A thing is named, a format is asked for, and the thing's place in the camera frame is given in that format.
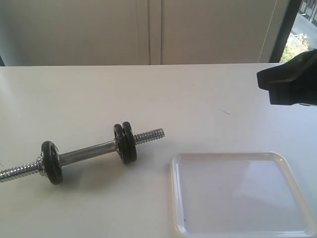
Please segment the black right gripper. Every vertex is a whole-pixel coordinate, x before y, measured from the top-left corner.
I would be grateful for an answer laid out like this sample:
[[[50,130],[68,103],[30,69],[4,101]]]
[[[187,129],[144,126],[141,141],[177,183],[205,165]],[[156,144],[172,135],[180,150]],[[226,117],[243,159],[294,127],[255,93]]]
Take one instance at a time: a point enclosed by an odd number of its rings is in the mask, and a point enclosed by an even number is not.
[[[272,83],[292,76],[300,69],[299,84]],[[257,72],[260,89],[268,90],[269,102],[272,105],[317,105],[317,50],[296,56],[278,66]]]

